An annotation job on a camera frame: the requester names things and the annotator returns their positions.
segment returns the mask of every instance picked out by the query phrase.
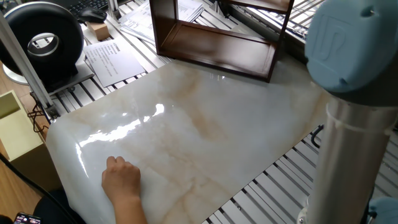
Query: wooden box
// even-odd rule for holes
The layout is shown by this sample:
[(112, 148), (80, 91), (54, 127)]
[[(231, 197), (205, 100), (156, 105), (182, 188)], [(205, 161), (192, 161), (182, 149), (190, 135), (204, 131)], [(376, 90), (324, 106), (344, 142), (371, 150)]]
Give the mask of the wooden box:
[(45, 141), (14, 91), (0, 96), (0, 153), (26, 177), (51, 191), (62, 187)]
[(223, 0), (285, 14), (277, 42), (178, 20), (177, 0), (149, 0), (157, 54), (269, 82), (294, 0)]

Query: paper document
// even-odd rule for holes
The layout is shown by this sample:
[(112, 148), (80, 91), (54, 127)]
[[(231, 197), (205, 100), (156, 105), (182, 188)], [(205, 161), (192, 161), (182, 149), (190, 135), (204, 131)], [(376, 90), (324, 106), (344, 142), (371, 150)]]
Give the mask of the paper document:
[[(193, 0), (178, 0), (178, 19), (192, 22), (203, 12), (202, 3)], [(149, 1), (121, 19), (122, 31), (150, 43), (155, 43)]]
[(83, 51), (103, 87), (145, 72), (131, 53), (132, 46), (117, 40), (91, 44), (84, 47)]

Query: smartphone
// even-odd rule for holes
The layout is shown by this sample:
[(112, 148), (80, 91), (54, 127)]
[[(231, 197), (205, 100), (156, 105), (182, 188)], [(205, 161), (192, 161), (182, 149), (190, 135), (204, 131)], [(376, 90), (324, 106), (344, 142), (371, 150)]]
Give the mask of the smartphone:
[(42, 219), (33, 215), (28, 215), (26, 213), (20, 212), (17, 214), (17, 217), (15, 217), (14, 224), (21, 224), (21, 223), (41, 224)]

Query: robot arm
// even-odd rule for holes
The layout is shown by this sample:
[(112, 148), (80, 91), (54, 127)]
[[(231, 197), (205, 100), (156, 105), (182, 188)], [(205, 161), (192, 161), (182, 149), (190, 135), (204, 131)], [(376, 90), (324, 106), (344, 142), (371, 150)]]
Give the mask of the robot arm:
[(315, 14), (307, 67), (333, 97), (299, 223), (361, 223), (398, 114), (397, 34), (398, 1), (329, 0)]

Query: yellow box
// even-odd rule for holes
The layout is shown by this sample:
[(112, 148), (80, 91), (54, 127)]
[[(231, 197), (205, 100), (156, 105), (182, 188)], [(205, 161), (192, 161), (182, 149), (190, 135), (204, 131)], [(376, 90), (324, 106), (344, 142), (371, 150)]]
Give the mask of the yellow box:
[(29, 179), (51, 191), (62, 187), (42, 136), (14, 91), (0, 96), (0, 152)]

